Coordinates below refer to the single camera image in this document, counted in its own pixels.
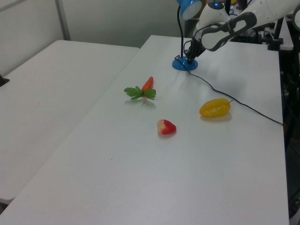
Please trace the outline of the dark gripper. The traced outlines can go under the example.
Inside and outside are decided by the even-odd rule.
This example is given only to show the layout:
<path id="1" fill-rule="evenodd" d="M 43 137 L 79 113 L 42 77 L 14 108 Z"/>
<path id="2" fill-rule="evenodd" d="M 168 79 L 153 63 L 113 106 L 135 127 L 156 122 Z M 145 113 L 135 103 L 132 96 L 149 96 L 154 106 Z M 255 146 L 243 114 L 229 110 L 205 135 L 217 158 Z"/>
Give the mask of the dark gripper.
<path id="1" fill-rule="evenodd" d="M 184 51 L 188 64 L 195 61 L 195 58 L 199 57 L 205 51 L 205 47 L 202 45 L 201 40 L 193 38 L 190 43 L 189 49 Z"/>

